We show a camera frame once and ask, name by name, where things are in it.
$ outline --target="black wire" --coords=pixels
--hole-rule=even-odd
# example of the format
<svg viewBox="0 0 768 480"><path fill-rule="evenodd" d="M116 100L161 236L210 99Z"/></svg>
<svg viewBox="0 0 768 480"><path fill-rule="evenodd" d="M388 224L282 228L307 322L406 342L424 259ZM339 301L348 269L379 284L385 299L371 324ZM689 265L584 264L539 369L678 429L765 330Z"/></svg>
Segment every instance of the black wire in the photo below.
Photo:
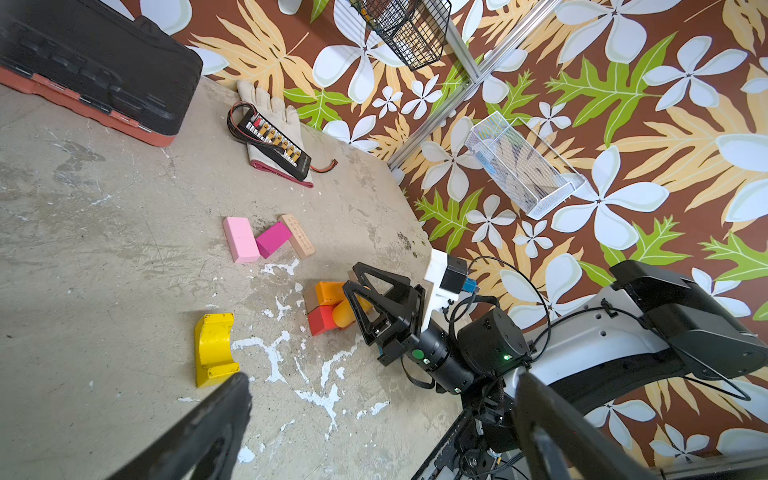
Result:
<svg viewBox="0 0 768 480"><path fill-rule="evenodd" d="M552 334L551 334L551 331L552 331L552 320L549 318L549 310L547 308L547 303L544 301L544 297L538 291L538 288L536 288L536 285L534 285L533 282L531 282L531 280L523 274L523 272L518 270L511 263L505 262L504 260L502 260L500 258L491 256L491 255L481 255L479 257L475 257L475 259L472 262L469 263L469 266L467 267L467 271L470 271L472 269L472 265L474 265L475 262L480 260L481 258L482 259L487 259L487 260L496 260L497 262L502 263L502 264L508 266L509 268L513 269L515 272L520 273L520 276L522 276L525 279L525 281L528 282L528 284L531 285L531 287L533 287L533 291L535 291L536 295L538 295L538 299L541 301L541 306L544 307L544 315L545 315L545 317L547 319L547 329L546 329L547 341L544 343L544 346L541 348L541 351L539 352L539 354L536 357L531 359L530 363L535 362L536 360L540 359L542 355L544 355L544 351L547 349L547 346L549 345L549 339L552 337Z"/></svg>

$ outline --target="pink block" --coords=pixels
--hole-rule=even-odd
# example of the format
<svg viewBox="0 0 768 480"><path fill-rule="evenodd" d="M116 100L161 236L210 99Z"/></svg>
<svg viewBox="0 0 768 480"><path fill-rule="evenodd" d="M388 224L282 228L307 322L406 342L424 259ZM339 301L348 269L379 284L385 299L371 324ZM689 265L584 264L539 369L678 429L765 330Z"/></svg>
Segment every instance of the pink block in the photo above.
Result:
<svg viewBox="0 0 768 480"><path fill-rule="evenodd" d="M230 243L232 260L235 263L255 262L259 259L259 249L256 239L253 238L253 230L247 218L227 217L224 219L224 233Z"/></svg>
<svg viewBox="0 0 768 480"><path fill-rule="evenodd" d="M256 238L256 245L259 247L259 253L264 258L269 258L270 255L275 253L283 243L287 242L291 238L291 232L283 222L277 222L266 232L262 233Z"/></svg>

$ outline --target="green leaf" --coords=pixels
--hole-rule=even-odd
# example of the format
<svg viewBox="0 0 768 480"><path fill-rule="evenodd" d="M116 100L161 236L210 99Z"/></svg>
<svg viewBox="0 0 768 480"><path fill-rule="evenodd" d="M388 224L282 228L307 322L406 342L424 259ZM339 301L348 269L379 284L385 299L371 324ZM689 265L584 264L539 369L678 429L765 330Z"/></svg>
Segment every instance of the green leaf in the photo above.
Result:
<svg viewBox="0 0 768 480"><path fill-rule="evenodd" d="M684 235L684 233L672 231L672 227L675 225L677 222L673 222L672 217L665 217L664 222L659 222L657 218L654 218L654 231L651 234L646 234L635 223L634 229L637 230L640 239L637 241L637 251L632 253L632 256L629 257L630 260L645 262L649 265L669 265L690 257L685 253L668 252L661 249L666 242Z"/></svg>
<svg viewBox="0 0 768 480"><path fill-rule="evenodd" d="M752 317L752 320L755 320L756 322L763 322L764 320L768 320L768 302L765 302L763 306L757 309L755 316Z"/></svg>
<svg viewBox="0 0 768 480"><path fill-rule="evenodd" d="M648 84L643 81L643 75L664 62L667 46L675 35L673 33L646 51L632 71L631 78L629 65L611 62L608 65L606 80L602 81L596 67L586 57L582 57L579 78L573 78L565 71L561 71L559 78L552 78L547 82L550 92L563 92L555 104L571 101L580 96L591 97L592 100L581 109L574 120L574 127L578 127L602 115L618 102L605 126L604 142L606 147L610 146L616 130L629 121L640 99L650 96L644 93Z"/></svg>
<svg viewBox="0 0 768 480"><path fill-rule="evenodd" d="M335 91L315 90L314 92L316 98L310 97L301 88L291 88L285 90L283 94L286 99L294 103L305 104L296 109L299 113L299 119L306 120L309 118L310 121L306 124L317 130L323 129L324 121L341 120L339 114L329 105L349 105L353 102L351 98Z"/></svg>
<svg viewBox="0 0 768 480"><path fill-rule="evenodd" d="M581 268L584 269L585 272L587 272L589 280L592 280L599 286L608 286L616 281L616 279L613 278L608 272L606 272L605 268L601 266L582 262L581 260L578 261L578 264L581 265Z"/></svg>
<svg viewBox="0 0 768 480"><path fill-rule="evenodd" d="M704 250L713 252L707 260L731 260L737 264L736 268L728 270L715 280L754 280L768 276L768 251L752 250L733 232L728 232L728 243L710 239L710 242L701 243Z"/></svg>
<svg viewBox="0 0 768 480"><path fill-rule="evenodd" d="M310 19L310 23L317 20L317 17L319 17L320 14L323 13L323 10L326 9L326 5L328 5L328 0L314 0L314 5L312 6L312 18Z"/></svg>
<svg viewBox="0 0 768 480"><path fill-rule="evenodd" d="M500 108L499 105L486 102L485 106L488 108L488 114L490 115L496 111L501 112L504 118L512 125L522 125L524 122L531 120L531 115L518 113L516 110L524 107L538 95L526 95L523 93L526 88L531 86L534 80L534 78L531 78L531 72L526 71L522 75L518 74L517 85L506 82L509 92L507 93L507 100L504 103L504 107Z"/></svg>
<svg viewBox="0 0 768 480"><path fill-rule="evenodd" d="M429 203L426 196L416 201L416 209L424 213L419 218L420 222L433 218L438 221L437 227L429 234L429 241L437 240L453 230L451 236L448 237L448 243L445 245L445 252L451 253L451 250L456 248L462 241L464 232L469 230L467 228L467 223L469 223L467 221L467 213L477 207L482 190L479 189L472 192L462 205L452 198L449 199L447 210L443 206L442 197L440 197L440 193L437 190L435 190L435 198L432 203Z"/></svg>
<svg viewBox="0 0 768 480"><path fill-rule="evenodd" d="M601 250L603 250L603 257L605 257L605 263L608 266L616 265L619 262L625 261L627 258L624 256L624 252L610 248L607 245L600 244Z"/></svg>
<svg viewBox="0 0 768 480"><path fill-rule="evenodd" d="M442 88L440 89L442 95L432 104L432 110L430 112L435 111L444 101L448 100L448 97L451 96L453 92L458 90L458 88L466 82L469 82L469 76L467 76L467 72L462 67L462 64L459 62L454 63L451 70L448 72L448 77L442 82Z"/></svg>

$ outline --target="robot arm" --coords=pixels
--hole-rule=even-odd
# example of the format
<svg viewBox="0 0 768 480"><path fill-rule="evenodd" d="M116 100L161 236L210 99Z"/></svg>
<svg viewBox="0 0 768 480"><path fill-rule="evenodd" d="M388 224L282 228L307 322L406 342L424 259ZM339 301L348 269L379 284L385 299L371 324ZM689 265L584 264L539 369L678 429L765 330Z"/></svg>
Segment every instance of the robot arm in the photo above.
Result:
<svg viewBox="0 0 768 480"><path fill-rule="evenodd" d="M531 350L546 327L524 334L501 308L491 308L455 338L430 320L462 289L475 289L464 260L433 250L424 286L362 263L354 271L360 284L348 282L344 291L366 343L381 349L379 362L407 356L442 391L462 398L465 421L444 438L448 449L436 449L432 463L426 462L452 472L472 459L470 452L518 447L513 405L525 374L584 415L659 379L688 373L702 380L733 378L768 363L768 347L694 281L633 260L613 266L617 281L577 313L553 319L546 352L535 362ZM380 293L368 274L392 288ZM374 305L372 319L357 296Z"/></svg>

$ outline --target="black case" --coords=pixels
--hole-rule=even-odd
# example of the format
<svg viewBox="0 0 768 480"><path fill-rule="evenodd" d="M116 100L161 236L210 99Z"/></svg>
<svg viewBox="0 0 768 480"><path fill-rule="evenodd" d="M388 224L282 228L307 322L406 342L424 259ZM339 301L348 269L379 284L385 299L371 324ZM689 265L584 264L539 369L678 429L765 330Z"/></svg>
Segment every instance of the black case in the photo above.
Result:
<svg viewBox="0 0 768 480"><path fill-rule="evenodd" d="M132 22L98 0L0 0L0 65L165 136L178 133L203 69L150 19Z"/></svg>

